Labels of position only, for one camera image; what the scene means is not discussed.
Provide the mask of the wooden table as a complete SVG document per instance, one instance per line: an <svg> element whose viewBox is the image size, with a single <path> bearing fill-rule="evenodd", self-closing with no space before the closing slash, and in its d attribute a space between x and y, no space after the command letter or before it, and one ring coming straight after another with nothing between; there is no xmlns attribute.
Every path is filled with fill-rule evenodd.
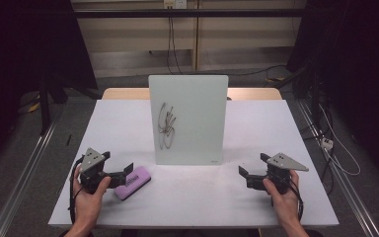
<svg viewBox="0 0 379 237"><path fill-rule="evenodd" d="M281 100L275 88L229 88L227 97L231 100ZM103 100L149 100L148 88L108 88Z"/></svg>

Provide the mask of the white wall socket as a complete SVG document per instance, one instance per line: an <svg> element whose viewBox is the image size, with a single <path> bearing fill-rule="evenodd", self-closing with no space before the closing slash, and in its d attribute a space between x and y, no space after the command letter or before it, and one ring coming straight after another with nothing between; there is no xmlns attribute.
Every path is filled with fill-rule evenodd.
<svg viewBox="0 0 379 237"><path fill-rule="evenodd" d="M164 0L165 9L186 9L187 7L187 0Z"/></svg>

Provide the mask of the person's right hand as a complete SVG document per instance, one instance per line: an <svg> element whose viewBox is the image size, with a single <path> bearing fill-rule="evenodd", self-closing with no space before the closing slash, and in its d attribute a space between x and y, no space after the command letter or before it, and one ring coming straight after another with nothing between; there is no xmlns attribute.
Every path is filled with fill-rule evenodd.
<svg viewBox="0 0 379 237"><path fill-rule="evenodd" d="M282 195L270 179L264 179L263 184L267 193L271 196L273 209L276 212L279 224L284 228L300 226L297 195L293 191Z"/></svg>

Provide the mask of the black curtain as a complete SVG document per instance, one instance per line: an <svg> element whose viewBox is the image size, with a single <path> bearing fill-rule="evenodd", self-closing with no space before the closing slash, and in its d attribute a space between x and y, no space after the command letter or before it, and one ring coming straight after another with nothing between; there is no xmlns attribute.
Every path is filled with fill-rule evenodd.
<svg viewBox="0 0 379 237"><path fill-rule="evenodd" d="M0 149L24 94L97 87L72 1L0 0Z"/></svg>
<svg viewBox="0 0 379 237"><path fill-rule="evenodd" d="M319 53L324 88L358 142L379 168L379 0L306 0L304 17L286 68L294 72Z"/></svg>

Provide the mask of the black horizontal metal bar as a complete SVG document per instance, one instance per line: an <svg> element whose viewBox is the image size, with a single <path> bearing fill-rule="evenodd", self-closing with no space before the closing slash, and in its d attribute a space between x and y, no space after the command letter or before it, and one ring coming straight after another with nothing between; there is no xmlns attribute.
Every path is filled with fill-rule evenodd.
<svg viewBox="0 0 379 237"><path fill-rule="evenodd" d="M222 10L75 10L77 18L219 18L219 17L304 17L310 11L298 9Z"/></svg>

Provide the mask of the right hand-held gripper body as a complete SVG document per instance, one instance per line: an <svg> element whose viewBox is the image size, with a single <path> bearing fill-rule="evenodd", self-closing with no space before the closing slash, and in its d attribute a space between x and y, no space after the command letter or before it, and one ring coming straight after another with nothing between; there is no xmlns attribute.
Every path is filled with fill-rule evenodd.
<svg viewBox="0 0 379 237"><path fill-rule="evenodd" d="M267 170L263 176L251 175L249 173L248 177L245 178L248 189L265 191L263 180L270 179L276 186L277 190L284 195L290 188L291 170L304 172L309 171L305 165L283 153L277 153L276 155L269 156L269 159L265 163Z"/></svg>

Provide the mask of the yellow vertical post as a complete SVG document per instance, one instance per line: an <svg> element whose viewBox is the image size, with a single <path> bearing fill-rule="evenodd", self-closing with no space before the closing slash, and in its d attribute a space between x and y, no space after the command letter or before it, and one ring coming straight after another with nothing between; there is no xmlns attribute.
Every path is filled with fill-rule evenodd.
<svg viewBox="0 0 379 237"><path fill-rule="evenodd" d="M199 0L193 0L193 9L199 9ZM192 48L192 70L197 71L198 68L198 17L193 18L193 48Z"/></svg>

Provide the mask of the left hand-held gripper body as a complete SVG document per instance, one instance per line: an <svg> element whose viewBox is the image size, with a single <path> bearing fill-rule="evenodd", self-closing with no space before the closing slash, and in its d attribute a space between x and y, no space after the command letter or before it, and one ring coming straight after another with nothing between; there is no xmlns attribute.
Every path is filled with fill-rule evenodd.
<svg viewBox="0 0 379 237"><path fill-rule="evenodd" d="M110 177L110 189L123 186L126 182L126 174L123 172L106 173L104 171L105 161L103 154L93 148L88 148L80 168L80 181L82 187L93 194L104 177Z"/></svg>

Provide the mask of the black metal stand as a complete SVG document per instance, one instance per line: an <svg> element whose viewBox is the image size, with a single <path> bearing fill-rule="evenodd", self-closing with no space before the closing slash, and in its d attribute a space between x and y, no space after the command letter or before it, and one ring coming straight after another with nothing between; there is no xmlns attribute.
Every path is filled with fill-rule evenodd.
<svg viewBox="0 0 379 237"><path fill-rule="evenodd" d="M41 109L41 135L50 127L49 98L56 104L64 104L67 95L64 92L61 77L58 74L44 73L39 80L39 104Z"/></svg>

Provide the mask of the aluminium floor rail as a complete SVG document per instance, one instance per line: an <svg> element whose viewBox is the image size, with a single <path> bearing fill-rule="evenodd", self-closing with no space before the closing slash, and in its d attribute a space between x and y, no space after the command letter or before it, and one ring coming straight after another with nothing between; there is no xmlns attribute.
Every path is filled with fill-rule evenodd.
<svg viewBox="0 0 379 237"><path fill-rule="evenodd" d="M379 237L379 230L373 217L349 179L350 177L353 177L353 174L350 172L345 172L336 155L331 155L329 151L322 146L322 140L325 138L325 135L312 122L311 109L307 103L304 101L299 101L297 105L306 120L309 129L313 134L313 138L318 144L318 147L323 151L326 163L332 168L333 177L338 182L347 203L349 204L357 222L364 232L364 236Z"/></svg>
<svg viewBox="0 0 379 237"><path fill-rule="evenodd" d="M52 138L54 130L60 121L61 114L56 114L50 121L47 128L38 137L38 142L29 157L29 160L20 176L16 185L11 190L10 195L0 210L0 237L5 237L15 214L17 213L21 202L25 196L27 187L31 182L32 175L37 169L42 155Z"/></svg>

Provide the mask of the person's left hand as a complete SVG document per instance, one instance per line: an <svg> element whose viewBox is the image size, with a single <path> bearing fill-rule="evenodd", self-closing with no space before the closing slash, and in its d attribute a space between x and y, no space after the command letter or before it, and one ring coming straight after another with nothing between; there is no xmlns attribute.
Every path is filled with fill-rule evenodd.
<svg viewBox="0 0 379 237"><path fill-rule="evenodd" d="M73 197L75 200L75 222L79 226L93 228L97 223L102 208L102 200L111 182L110 177L104 177L97 190L88 194L78 181L79 169L75 170L73 177Z"/></svg>

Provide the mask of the white glass whiteboard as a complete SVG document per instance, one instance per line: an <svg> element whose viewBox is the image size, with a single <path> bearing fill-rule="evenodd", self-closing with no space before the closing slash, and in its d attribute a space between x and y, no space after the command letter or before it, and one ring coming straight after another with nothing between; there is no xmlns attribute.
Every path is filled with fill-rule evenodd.
<svg viewBox="0 0 379 237"><path fill-rule="evenodd" d="M155 159L159 165L219 165L229 77L148 77Z"/></svg>

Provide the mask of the white table cover sheet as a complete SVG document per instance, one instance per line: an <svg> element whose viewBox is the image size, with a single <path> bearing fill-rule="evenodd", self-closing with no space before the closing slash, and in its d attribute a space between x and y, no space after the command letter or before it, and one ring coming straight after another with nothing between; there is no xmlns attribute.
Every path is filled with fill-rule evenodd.
<svg viewBox="0 0 379 237"><path fill-rule="evenodd" d="M98 226L106 228L255 228L277 223L269 196L247 188L238 169L264 174L261 154L282 152L306 166L299 189L302 223L334 226L338 219L320 182L293 116L283 100L230 101L224 130L224 159L218 166L158 165L150 103L97 102L79 150L111 154L105 169L145 167L151 180L127 200L107 191Z"/></svg>

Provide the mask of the purple whiteboard eraser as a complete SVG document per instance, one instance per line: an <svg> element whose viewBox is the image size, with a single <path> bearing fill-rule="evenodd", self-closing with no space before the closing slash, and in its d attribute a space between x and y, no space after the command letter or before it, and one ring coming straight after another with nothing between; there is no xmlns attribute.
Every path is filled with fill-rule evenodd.
<svg viewBox="0 0 379 237"><path fill-rule="evenodd" d="M120 200L126 200L150 181L151 175L148 170L139 166L126 176L125 184L115 188L114 192Z"/></svg>

